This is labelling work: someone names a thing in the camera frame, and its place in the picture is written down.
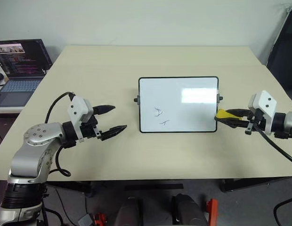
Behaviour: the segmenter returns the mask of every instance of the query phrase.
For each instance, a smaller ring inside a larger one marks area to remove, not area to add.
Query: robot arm
[[[292,138],[292,112],[276,113],[276,106],[277,102],[274,98],[268,92],[261,91],[251,97],[249,110],[219,110],[215,120],[232,128],[246,128],[247,135],[251,135],[252,131],[259,132],[269,144],[292,162],[292,157],[267,136],[273,132],[276,138]]]
[[[94,114],[103,114],[115,107],[91,107],[82,97],[70,95],[70,98],[71,121],[38,124],[25,132],[23,145],[14,155],[8,174],[8,185],[0,205],[0,226],[44,225],[36,218],[41,211],[54,154],[62,148],[75,146],[77,140],[83,142],[85,137],[106,140],[126,128],[117,126],[107,132],[99,131]]]

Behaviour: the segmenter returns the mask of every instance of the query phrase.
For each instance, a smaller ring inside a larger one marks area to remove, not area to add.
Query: laptop screen
[[[42,77],[52,66],[41,39],[0,41],[0,66],[9,78]]]

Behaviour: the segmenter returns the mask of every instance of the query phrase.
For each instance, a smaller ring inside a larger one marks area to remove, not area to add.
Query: white wall
[[[250,46],[265,63],[292,0],[0,0],[0,40]]]

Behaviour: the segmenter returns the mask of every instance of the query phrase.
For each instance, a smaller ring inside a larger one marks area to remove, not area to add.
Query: laptop
[[[0,107],[25,106],[52,61],[41,39],[0,41],[0,66],[9,78],[0,90]]]

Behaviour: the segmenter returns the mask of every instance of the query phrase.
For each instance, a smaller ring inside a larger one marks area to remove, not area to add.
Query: desk
[[[53,100],[66,91],[92,105],[116,109],[97,117],[101,130],[128,127],[118,136],[87,139],[63,150],[60,164],[70,178],[57,180],[259,178],[292,176],[292,164],[258,133],[218,123],[215,133],[139,132],[138,79],[145,76],[218,76],[224,97],[219,108],[247,108],[252,94],[267,90],[278,100],[278,112],[292,111],[292,101],[268,69],[247,47],[103,47],[68,46],[42,80],[0,146],[0,179],[22,145],[22,134],[44,122]],[[49,122],[69,121],[69,99],[53,109]],[[276,140],[292,154],[292,140]]]

